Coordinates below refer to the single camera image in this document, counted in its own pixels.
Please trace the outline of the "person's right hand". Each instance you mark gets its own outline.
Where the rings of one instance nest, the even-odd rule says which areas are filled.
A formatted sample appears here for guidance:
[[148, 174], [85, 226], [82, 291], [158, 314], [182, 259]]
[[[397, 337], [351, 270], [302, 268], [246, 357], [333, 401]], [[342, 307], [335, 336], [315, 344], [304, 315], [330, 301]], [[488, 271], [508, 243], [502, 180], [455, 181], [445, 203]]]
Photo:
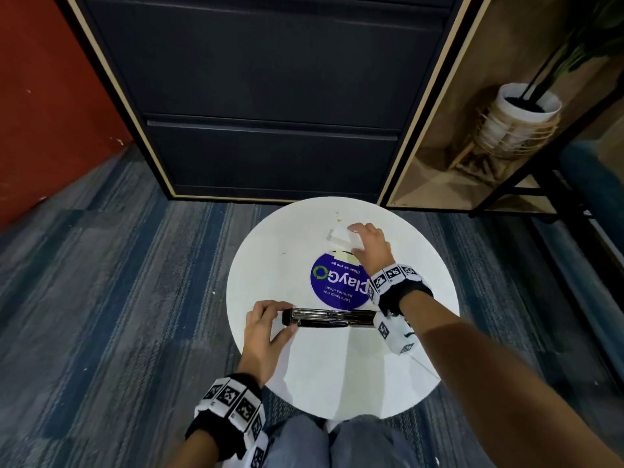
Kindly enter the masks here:
[[369, 277], [396, 262], [391, 252], [391, 245], [385, 237], [384, 240], [362, 241], [364, 251], [354, 249], [351, 253], [359, 260]]

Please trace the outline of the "person's right forearm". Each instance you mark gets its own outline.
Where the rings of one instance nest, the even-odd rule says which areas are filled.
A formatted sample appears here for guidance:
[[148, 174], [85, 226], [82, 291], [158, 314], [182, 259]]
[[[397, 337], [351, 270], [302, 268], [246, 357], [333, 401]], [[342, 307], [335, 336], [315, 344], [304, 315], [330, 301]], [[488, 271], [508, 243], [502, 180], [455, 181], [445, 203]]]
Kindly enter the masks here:
[[507, 347], [434, 298], [400, 309], [498, 468], [624, 468], [585, 421]]

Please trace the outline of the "green plant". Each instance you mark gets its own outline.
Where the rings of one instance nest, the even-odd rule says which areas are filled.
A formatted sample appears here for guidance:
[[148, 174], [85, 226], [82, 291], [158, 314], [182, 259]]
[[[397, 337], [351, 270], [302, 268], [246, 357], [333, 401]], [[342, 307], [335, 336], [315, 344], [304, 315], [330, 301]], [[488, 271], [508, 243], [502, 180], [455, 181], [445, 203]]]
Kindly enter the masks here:
[[591, 59], [624, 52], [624, 0], [571, 0], [564, 39], [519, 94], [530, 111], [559, 77]]

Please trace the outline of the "person's left hand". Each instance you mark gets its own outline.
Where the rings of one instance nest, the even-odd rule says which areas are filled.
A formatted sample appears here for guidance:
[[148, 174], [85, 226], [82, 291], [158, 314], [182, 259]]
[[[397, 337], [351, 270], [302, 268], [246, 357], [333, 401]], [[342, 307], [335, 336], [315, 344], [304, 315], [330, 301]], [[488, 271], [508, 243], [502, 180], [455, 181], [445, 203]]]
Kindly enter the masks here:
[[271, 340], [274, 338], [271, 336], [273, 322], [279, 312], [293, 307], [293, 304], [286, 301], [257, 301], [246, 314], [244, 346], [237, 371], [253, 377], [260, 388], [274, 375], [281, 352], [285, 348], [271, 347]]

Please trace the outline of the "dark blue drawer cabinet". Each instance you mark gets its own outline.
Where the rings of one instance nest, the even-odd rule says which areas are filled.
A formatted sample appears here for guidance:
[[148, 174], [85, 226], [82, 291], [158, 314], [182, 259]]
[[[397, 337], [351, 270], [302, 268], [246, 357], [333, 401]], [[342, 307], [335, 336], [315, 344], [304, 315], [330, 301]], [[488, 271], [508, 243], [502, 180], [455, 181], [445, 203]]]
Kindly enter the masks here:
[[483, 0], [55, 0], [163, 192], [382, 204]]

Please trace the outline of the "small white box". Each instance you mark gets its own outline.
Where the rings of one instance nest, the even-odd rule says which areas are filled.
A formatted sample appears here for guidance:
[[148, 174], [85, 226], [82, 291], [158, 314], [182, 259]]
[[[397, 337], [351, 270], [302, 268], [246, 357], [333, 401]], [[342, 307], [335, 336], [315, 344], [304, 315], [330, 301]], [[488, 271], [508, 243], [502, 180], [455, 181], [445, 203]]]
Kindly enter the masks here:
[[347, 252], [354, 249], [364, 251], [364, 244], [360, 235], [346, 226], [332, 228], [327, 235], [327, 241]]

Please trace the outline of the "wicker pot stand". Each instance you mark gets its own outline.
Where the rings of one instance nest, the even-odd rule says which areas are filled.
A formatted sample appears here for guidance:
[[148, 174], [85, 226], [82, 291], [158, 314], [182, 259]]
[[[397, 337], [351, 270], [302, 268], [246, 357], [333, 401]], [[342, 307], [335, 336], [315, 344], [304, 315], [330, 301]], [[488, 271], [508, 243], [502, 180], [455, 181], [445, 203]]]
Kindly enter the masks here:
[[468, 157], [475, 153], [508, 163], [529, 157], [548, 144], [560, 122], [559, 112], [537, 124], [513, 118], [494, 103], [477, 112], [474, 129], [448, 165], [448, 171], [464, 169]]

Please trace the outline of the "right wrist band with markers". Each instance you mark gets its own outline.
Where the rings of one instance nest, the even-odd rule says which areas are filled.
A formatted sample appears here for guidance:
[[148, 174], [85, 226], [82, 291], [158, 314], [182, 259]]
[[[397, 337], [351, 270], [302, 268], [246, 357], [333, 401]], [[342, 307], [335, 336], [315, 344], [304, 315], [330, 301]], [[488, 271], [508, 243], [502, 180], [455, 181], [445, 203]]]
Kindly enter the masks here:
[[420, 346], [420, 342], [399, 304], [403, 297], [413, 291], [434, 296], [422, 276], [408, 265], [394, 263], [382, 268], [368, 280], [368, 296], [379, 308], [373, 317], [373, 326], [390, 352], [411, 358], [414, 358], [414, 350]]

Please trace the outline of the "white plant pot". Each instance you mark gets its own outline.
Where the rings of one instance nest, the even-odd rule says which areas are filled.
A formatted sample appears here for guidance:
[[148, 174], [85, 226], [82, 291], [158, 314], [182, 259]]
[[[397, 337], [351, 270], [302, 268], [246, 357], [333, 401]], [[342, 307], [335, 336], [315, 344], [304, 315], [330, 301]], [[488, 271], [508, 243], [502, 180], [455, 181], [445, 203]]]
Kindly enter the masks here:
[[502, 153], [529, 150], [544, 144], [555, 132], [563, 107], [559, 97], [547, 91], [533, 103], [535, 87], [527, 83], [501, 86], [495, 100], [484, 112], [475, 134], [483, 149]]

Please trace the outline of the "wooden shelf with black frame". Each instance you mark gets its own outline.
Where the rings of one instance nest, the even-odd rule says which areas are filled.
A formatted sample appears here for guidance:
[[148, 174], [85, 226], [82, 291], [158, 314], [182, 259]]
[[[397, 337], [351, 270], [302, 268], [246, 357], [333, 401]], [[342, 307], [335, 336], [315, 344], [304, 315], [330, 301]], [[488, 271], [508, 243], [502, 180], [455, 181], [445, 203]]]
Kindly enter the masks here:
[[[567, 8], [568, 0], [484, 0], [393, 186], [388, 207], [469, 212], [494, 191], [449, 166], [468, 146], [479, 111], [494, 100], [497, 88], [530, 81], [563, 39]], [[622, 70], [624, 48], [556, 81], [553, 91], [564, 107], [555, 135], [604, 97]], [[526, 195], [503, 196], [487, 212], [556, 214], [545, 196]]]

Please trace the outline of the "round blue sticker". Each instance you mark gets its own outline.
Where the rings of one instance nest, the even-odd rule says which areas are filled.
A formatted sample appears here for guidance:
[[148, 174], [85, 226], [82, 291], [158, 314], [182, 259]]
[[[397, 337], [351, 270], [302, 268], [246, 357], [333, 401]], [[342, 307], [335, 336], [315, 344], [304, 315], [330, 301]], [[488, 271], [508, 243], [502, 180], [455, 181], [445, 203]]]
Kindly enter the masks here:
[[326, 306], [339, 311], [353, 311], [370, 302], [370, 277], [363, 266], [336, 262], [322, 254], [311, 266], [309, 280], [313, 292]]

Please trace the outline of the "black chrome stapler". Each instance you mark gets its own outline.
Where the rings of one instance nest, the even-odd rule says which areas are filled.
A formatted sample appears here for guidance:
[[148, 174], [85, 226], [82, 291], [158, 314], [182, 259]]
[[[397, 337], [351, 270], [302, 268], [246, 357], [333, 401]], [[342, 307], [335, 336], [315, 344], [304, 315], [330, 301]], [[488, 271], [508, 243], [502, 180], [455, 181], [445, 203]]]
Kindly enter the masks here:
[[335, 311], [331, 309], [292, 308], [282, 311], [284, 326], [295, 324], [301, 328], [368, 328], [374, 326], [375, 311], [358, 309]]

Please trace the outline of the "wrist band with markers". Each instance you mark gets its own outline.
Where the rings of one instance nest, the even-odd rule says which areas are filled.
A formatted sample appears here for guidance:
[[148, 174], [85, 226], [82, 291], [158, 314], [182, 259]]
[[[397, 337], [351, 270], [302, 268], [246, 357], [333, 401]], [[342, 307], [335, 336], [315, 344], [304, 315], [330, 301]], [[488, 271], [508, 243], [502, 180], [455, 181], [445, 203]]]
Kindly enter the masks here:
[[211, 435], [219, 461], [233, 459], [235, 468], [264, 468], [268, 436], [261, 388], [249, 374], [216, 379], [194, 409], [185, 439], [196, 431]]
[[411, 358], [414, 358], [414, 350], [420, 346], [420, 342], [399, 304], [403, 297], [413, 291], [434, 296], [422, 276], [408, 265], [394, 263], [382, 268], [368, 280], [368, 296], [379, 308], [373, 317], [373, 326], [390, 352]]

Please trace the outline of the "left wrist band with markers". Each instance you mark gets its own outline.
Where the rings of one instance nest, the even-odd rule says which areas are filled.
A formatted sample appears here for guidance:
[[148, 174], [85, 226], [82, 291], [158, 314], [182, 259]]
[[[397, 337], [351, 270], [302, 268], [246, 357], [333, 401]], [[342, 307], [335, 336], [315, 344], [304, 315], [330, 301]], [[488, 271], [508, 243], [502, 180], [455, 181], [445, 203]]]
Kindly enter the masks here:
[[249, 374], [216, 379], [194, 409], [185, 439], [196, 431], [211, 435], [219, 461], [233, 459], [235, 468], [264, 468], [268, 436], [261, 388]]

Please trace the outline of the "person's legs in grey jeans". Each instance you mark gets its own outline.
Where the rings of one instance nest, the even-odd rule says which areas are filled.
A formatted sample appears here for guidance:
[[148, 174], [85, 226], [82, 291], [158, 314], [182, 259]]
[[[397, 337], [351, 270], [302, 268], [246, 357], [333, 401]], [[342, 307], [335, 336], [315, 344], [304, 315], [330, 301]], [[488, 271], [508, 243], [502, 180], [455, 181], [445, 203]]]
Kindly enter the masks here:
[[372, 415], [340, 422], [327, 432], [299, 414], [274, 426], [262, 468], [421, 468], [407, 439]]

